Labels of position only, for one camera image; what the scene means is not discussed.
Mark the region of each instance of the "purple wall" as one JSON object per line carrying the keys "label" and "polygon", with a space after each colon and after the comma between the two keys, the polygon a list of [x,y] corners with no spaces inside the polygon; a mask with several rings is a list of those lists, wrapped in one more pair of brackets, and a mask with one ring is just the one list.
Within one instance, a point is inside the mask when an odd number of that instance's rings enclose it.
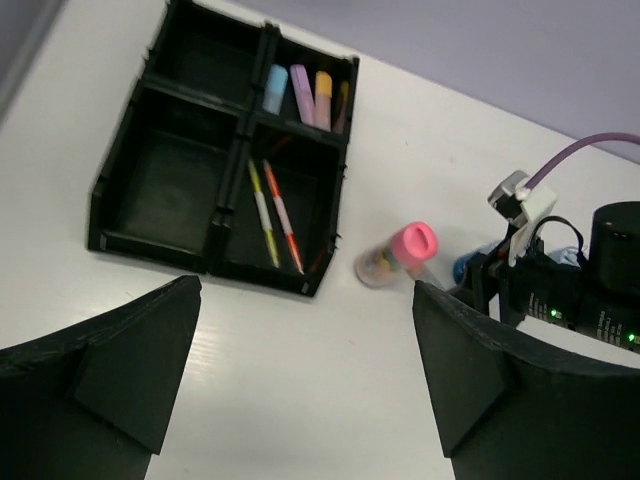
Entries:
{"label": "purple wall", "polygon": [[638,0],[238,3],[572,137],[640,133]]}
{"label": "purple wall", "polygon": [[0,122],[64,0],[0,0]]}

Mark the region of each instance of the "yellow highlighter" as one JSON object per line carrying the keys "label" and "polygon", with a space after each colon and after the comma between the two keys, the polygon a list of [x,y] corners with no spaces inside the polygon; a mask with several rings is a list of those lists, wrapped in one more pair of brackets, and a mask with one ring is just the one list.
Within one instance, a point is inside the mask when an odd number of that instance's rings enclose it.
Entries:
{"label": "yellow highlighter", "polygon": [[278,260],[278,248],[276,242],[273,239],[273,227],[271,226],[271,218],[269,218],[269,210],[267,210],[267,202],[264,199],[262,193],[262,187],[260,186],[260,177],[258,171],[253,163],[253,160],[249,160],[249,175],[251,176],[251,183],[253,184],[253,193],[256,197],[256,205],[258,206],[258,214],[260,215],[260,223],[262,224],[262,230],[264,230],[264,237],[267,240],[267,249],[271,256],[271,262],[276,268],[280,268],[280,261]]}
{"label": "yellow highlighter", "polygon": [[316,127],[331,130],[331,90],[333,82],[327,72],[316,73]]}

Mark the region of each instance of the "pencil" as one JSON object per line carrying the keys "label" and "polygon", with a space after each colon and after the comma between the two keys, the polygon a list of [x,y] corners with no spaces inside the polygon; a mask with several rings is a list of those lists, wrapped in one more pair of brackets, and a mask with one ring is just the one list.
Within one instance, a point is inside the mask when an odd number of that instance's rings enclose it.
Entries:
{"label": "pencil", "polygon": [[278,217],[280,218],[280,224],[282,225],[282,230],[284,231],[284,235],[287,237],[287,244],[289,245],[289,251],[291,252],[291,258],[293,258],[293,262],[296,264],[296,268],[298,271],[304,275],[304,270],[302,269],[302,262],[300,261],[300,254],[298,253],[298,245],[296,244],[296,239],[293,236],[293,229],[291,228],[291,222],[289,221],[289,216],[287,215],[287,209],[284,206],[284,201],[280,196],[280,189],[278,188],[278,182],[276,182],[276,177],[271,170],[271,165],[266,160],[263,160],[264,164],[264,173],[267,176],[267,183],[269,184],[269,189],[271,190],[271,196],[273,197],[273,203],[276,206],[276,211],[278,212]]}
{"label": "pencil", "polygon": [[260,215],[260,223],[262,224],[262,230],[264,230],[264,236],[267,241],[267,249],[271,256],[271,262],[276,268],[280,268],[280,261],[278,260],[278,249],[276,242],[273,239],[273,227],[271,226],[271,219],[269,218],[269,210],[267,210],[267,202],[264,199],[262,188],[260,187],[260,177],[258,171],[253,163],[253,160],[249,160],[249,175],[251,176],[251,183],[253,184],[253,193],[256,197],[256,205],[258,206],[258,214]]}

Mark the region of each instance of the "organizer compartment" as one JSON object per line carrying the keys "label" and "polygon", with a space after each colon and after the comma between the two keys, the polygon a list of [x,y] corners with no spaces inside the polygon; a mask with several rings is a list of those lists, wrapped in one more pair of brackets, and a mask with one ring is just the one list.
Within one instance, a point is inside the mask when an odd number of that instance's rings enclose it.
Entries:
{"label": "organizer compartment", "polygon": [[[287,87],[282,99],[282,107],[278,117],[284,119],[286,122],[293,124],[300,124],[300,113],[298,110],[298,104],[296,103],[296,96],[293,90],[293,84],[291,83],[291,65],[301,64],[304,65],[309,77],[309,83],[311,85],[311,91],[315,97],[315,84],[316,73],[318,71],[327,72],[332,79],[332,96],[331,96],[331,125],[332,132],[324,132],[318,129],[319,132],[323,132],[323,136],[328,139],[334,139],[342,142],[348,142],[351,133],[351,122],[353,118],[353,109],[355,105],[355,93],[356,84],[358,78],[358,68],[360,61],[357,57],[339,58],[331,56],[327,53],[314,50],[305,45],[293,42],[282,37],[279,33],[276,34],[276,47],[274,53],[271,54],[269,60],[265,65],[265,71],[268,73],[271,65],[276,64],[285,67],[289,72],[289,78],[287,80]],[[340,86],[342,82],[349,83],[349,93],[346,98],[346,110],[345,121],[342,132],[333,132],[333,126],[336,123],[339,112],[341,110],[341,95]],[[264,92],[258,95],[258,110],[260,115],[271,116],[272,114],[262,110],[262,103],[264,101]]]}
{"label": "organizer compartment", "polygon": [[102,237],[90,247],[206,270],[238,128],[232,111],[140,86],[94,193],[93,227]]}
{"label": "organizer compartment", "polygon": [[[291,80],[280,115],[262,110],[272,64],[332,77],[332,124],[349,82],[344,128],[300,122]],[[91,194],[90,250],[314,296],[336,249],[357,58],[337,58],[170,0]],[[280,268],[267,250],[247,162],[254,158]],[[272,166],[304,266],[295,268],[262,165]]]}
{"label": "organizer compartment", "polygon": [[[243,145],[228,205],[233,213],[222,274],[313,295],[335,246],[344,150],[319,137],[295,132],[275,123],[258,123],[252,140]],[[267,200],[280,268],[273,266],[267,250],[247,168],[250,158],[258,169]],[[304,275],[296,270],[291,258],[264,174],[265,158],[286,206]]]}
{"label": "organizer compartment", "polygon": [[261,75],[267,31],[194,4],[173,0],[150,52],[148,71],[180,88],[252,107]]}

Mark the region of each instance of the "yellow pencil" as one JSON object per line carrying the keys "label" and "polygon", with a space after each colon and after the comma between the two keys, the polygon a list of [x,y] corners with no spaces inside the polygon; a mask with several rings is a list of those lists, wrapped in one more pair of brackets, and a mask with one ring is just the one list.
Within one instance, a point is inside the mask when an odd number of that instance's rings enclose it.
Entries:
{"label": "yellow pencil", "polygon": [[264,236],[267,240],[267,249],[271,256],[271,262],[276,268],[280,268],[280,261],[278,260],[278,248],[276,242],[273,239],[273,227],[271,226],[271,219],[269,218],[269,210],[267,210],[267,202],[264,199],[262,193],[262,187],[260,186],[260,177],[258,171],[253,163],[253,160],[249,160],[249,175],[251,176],[251,183],[253,184],[253,193],[256,197],[256,205],[258,206],[258,214],[260,215],[260,223],[262,224],[262,230],[264,230]]}

